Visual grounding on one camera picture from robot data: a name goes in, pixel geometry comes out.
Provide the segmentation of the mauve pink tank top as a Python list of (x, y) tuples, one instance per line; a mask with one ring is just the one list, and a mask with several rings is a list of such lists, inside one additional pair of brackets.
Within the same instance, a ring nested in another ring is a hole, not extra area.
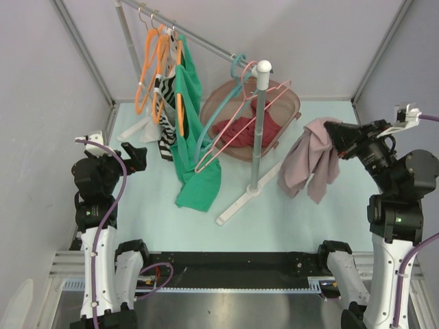
[(309, 198), (319, 204), (340, 174), (337, 151), (324, 126), (327, 122), (341, 121), (322, 117), (306, 124), (281, 164), (277, 184), (291, 198), (307, 188)]

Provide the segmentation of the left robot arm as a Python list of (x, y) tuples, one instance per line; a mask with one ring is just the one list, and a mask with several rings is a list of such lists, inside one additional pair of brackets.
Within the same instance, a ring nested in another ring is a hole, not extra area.
[(71, 328), (137, 328), (134, 297), (139, 274), (152, 265), (146, 244), (117, 237), (117, 204), (113, 195), (118, 182), (147, 166), (147, 149), (122, 143), (128, 154), (121, 157), (101, 142), (88, 139), (86, 157), (71, 169), (78, 189), (75, 221), (84, 249), (84, 297), (80, 320)]

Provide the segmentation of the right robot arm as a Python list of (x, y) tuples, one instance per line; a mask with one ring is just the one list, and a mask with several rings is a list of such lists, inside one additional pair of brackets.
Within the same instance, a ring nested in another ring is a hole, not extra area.
[(348, 243), (325, 240), (318, 248), (316, 266), (334, 277), (344, 302), (341, 327), (407, 328), (414, 259), (435, 239), (422, 239), (422, 199), (436, 189), (438, 158), (423, 149), (396, 158), (396, 145), (386, 140), (395, 140), (398, 127), (384, 120), (367, 125), (327, 121), (324, 126), (338, 156), (358, 158), (381, 191), (367, 207), (374, 260), (370, 289)]

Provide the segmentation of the black white striped top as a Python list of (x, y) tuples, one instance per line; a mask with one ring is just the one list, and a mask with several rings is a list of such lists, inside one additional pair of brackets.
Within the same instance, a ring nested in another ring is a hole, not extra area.
[(157, 106), (163, 105), (159, 128), (161, 136), (158, 140), (158, 150), (163, 160), (172, 162), (173, 156), (171, 146), (176, 141), (176, 96), (175, 96), (175, 78), (176, 78), (176, 44), (172, 31), (166, 28), (164, 34), (169, 36), (169, 53), (165, 74), (161, 79), (154, 80), (154, 87), (160, 86), (158, 92)]

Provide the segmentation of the green tank top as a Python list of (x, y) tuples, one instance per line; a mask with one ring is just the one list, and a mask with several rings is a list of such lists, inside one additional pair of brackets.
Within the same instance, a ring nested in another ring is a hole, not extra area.
[(181, 74), (178, 80), (185, 107), (185, 136), (176, 135), (176, 142), (171, 146), (176, 175), (182, 184), (175, 204), (180, 208), (208, 212), (220, 191), (222, 168), (219, 160), (214, 159), (201, 172), (195, 172), (198, 164), (194, 159), (196, 143), (203, 130), (199, 119), (202, 86), (187, 40), (183, 35), (179, 37), (183, 43), (185, 58), (176, 70)]

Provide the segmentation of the orange hanger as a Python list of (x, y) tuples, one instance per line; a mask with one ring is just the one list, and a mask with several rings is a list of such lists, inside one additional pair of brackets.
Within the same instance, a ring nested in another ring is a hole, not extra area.
[[(156, 75), (154, 80), (161, 79), (166, 71), (167, 59), (169, 53), (169, 36), (167, 34), (161, 34), (158, 32), (158, 43), (157, 43), (157, 68)], [(154, 87), (157, 88), (158, 91), (153, 92), (152, 98), (152, 118), (155, 125), (159, 124), (159, 120), (161, 117), (161, 112), (163, 109), (163, 105), (157, 106), (156, 102), (158, 101), (158, 92), (160, 90), (160, 86)]]
[(158, 39), (162, 34), (163, 26), (156, 27), (154, 25), (154, 12), (150, 15), (151, 27), (148, 27), (146, 21), (144, 21), (141, 17), (142, 9), (146, 6), (145, 3), (140, 3), (138, 7), (139, 19), (144, 23), (147, 35), (145, 38), (144, 44), (144, 53), (145, 57), (143, 60), (143, 66), (141, 69), (141, 75), (139, 78), (139, 86), (137, 88), (135, 100), (134, 100), (134, 108), (137, 115), (140, 115), (146, 107), (147, 101), (151, 98), (151, 92), (154, 86), (155, 74), (153, 74), (152, 79), (147, 84), (146, 75), (147, 71), (150, 69), (151, 65), (154, 63), (155, 58), (158, 53)]
[[(176, 44), (176, 67), (180, 67), (183, 64), (183, 60), (185, 58), (184, 55), (184, 47), (182, 40), (179, 37), (178, 32), (175, 30), (175, 27), (172, 27), (172, 36), (174, 37), (174, 42)], [(176, 70), (176, 86), (177, 91), (175, 93), (176, 96), (176, 135), (180, 137), (185, 136), (185, 107), (183, 103), (182, 93), (180, 92), (180, 83), (178, 78), (181, 74)]]

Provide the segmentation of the white garment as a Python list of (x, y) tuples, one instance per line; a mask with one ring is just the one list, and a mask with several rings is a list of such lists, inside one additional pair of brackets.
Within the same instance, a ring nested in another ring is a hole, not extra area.
[[(164, 25), (162, 29), (162, 34), (164, 34), (164, 31), (166, 28)], [(154, 63), (151, 65), (150, 69), (147, 71), (146, 80), (147, 84), (152, 79), (153, 74), (156, 72), (157, 68), (157, 56), (155, 58)], [(145, 115), (145, 127), (143, 128), (143, 134), (141, 136), (141, 141), (144, 143), (149, 143), (153, 141), (158, 141), (161, 136), (161, 131), (158, 125), (154, 124), (153, 118), (152, 118), (152, 98), (153, 98), (153, 92), (154, 87), (151, 92), (151, 98), (148, 99), (145, 109), (143, 110), (142, 114)]]

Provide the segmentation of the red garment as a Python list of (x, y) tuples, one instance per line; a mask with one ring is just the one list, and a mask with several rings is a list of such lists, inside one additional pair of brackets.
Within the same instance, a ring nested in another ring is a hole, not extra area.
[[(230, 147), (253, 147), (254, 130), (256, 126), (257, 100), (250, 103), (252, 117), (239, 117), (235, 119), (226, 131), (220, 136), (223, 143), (229, 143)], [(263, 118), (262, 147), (268, 147), (275, 137), (285, 127), (286, 120), (278, 115), (278, 110), (268, 108)]]

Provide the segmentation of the brown plastic basket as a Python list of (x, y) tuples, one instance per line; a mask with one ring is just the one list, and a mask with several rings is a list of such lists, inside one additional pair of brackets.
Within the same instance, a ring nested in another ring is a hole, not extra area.
[[(200, 120), (202, 125), (208, 125), (209, 119), (213, 116), (214, 112), (219, 108), (223, 100), (226, 99), (228, 94), (238, 84), (239, 83), (236, 82), (236, 80), (232, 79), (221, 85), (211, 93), (201, 109)], [(280, 83), (271, 80), (269, 83), (269, 87), (274, 88), (279, 84)], [(207, 136), (209, 137), (209, 139), (214, 139), (222, 131), (224, 126), (226, 126), (238, 107), (241, 105), (243, 98), (243, 93), (239, 91), (237, 93), (237, 96), (231, 97), (226, 105), (220, 110), (219, 114), (215, 117), (212, 125), (209, 126), (209, 129), (207, 131)], [(297, 94), (294, 93), (292, 90), (285, 90), (285, 88), (282, 86), (277, 90), (269, 91), (266, 96), (266, 102), (270, 103), (271, 101), (274, 102), (274, 105), (270, 106), (269, 108), (271, 108), (272, 110), (278, 110), (278, 115), (282, 120), (286, 120), (286, 124), (268, 147), (262, 147), (262, 156), (265, 156), (272, 148), (277, 147), (278, 139), (280, 138), (281, 134), (286, 130), (286, 128), (293, 119), (297, 119), (300, 117), (300, 100)], [(244, 109), (241, 110), (236, 119), (238, 119), (239, 117), (252, 117), (250, 104), (245, 106)], [(224, 145), (227, 146), (227, 148), (223, 149), (224, 154), (245, 162), (252, 161), (252, 151), (254, 146), (247, 146), (242, 148), (230, 147), (229, 143), (223, 143), (221, 140), (219, 140), (215, 147), (217, 149), (222, 149)]]

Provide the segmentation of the grey clothes rack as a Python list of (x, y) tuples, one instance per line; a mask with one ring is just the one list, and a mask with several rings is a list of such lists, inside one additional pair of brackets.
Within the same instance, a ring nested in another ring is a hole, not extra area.
[[(140, 2), (133, 0), (121, 0), (117, 2), (117, 5), (120, 7), (122, 4), (126, 4), (131, 8), (138, 11), (138, 7)], [(239, 210), (241, 210), (251, 199), (256, 198), (262, 193), (263, 187), (268, 184), (276, 174), (279, 173), (281, 168), (281, 163), (276, 164), (272, 169), (270, 169), (264, 176), (259, 177), (259, 169), (260, 162), (262, 158), (262, 136), (263, 136), (263, 118), (265, 111), (272, 105), (274, 102), (266, 103), (266, 95), (269, 91), (277, 90), (280, 87), (284, 87), (285, 90), (289, 89), (291, 82), (288, 80), (282, 84), (274, 88), (269, 87), (270, 74), (273, 72), (272, 65), (267, 60), (261, 60), (259, 62), (249, 62), (243, 57), (239, 57), (235, 53), (230, 53), (221, 47), (211, 43), (210, 41), (190, 32), (185, 29), (183, 26), (171, 21), (169, 18), (159, 14), (157, 10), (153, 10), (147, 5), (142, 9), (141, 15), (149, 16), (154, 12), (154, 21), (163, 24), (166, 27), (172, 29), (175, 27), (175, 30), (179, 35), (183, 35), (189, 40), (193, 41), (195, 44), (207, 49), (208, 51), (214, 53), (215, 55), (232, 62), (234, 65), (241, 67), (244, 72), (247, 72), (249, 76), (254, 77), (256, 79), (256, 89), (253, 94), (247, 96), (245, 94), (244, 88), (244, 78), (245, 75), (242, 75), (239, 78), (239, 85), (241, 86), (241, 91), (243, 92), (243, 101), (232, 116), (232, 118), (227, 123), (225, 128), (228, 128), (229, 125), (237, 118), (237, 115), (241, 110), (244, 109), (245, 106), (249, 105), (253, 99), (257, 100), (257, 113), (256, 113), (256, 126), (254, 130), (254, 147), (252, 151), (252, 170), (251, 170), (251, 179), (250, 184), (247, 186), (246, 192), (235, 201), (231, 206), (229, 206), (216, 220), (216, 224), (219, 226), (224, 225), (230, 218), (232, 218)]]

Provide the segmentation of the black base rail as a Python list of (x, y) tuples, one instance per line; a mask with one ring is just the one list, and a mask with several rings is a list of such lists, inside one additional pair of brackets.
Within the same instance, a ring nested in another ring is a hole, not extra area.
[(304, 252), (156, 252), (149, 264), (170, 263), (171, 289), (305, 289), (330, 280), (321, 257)]

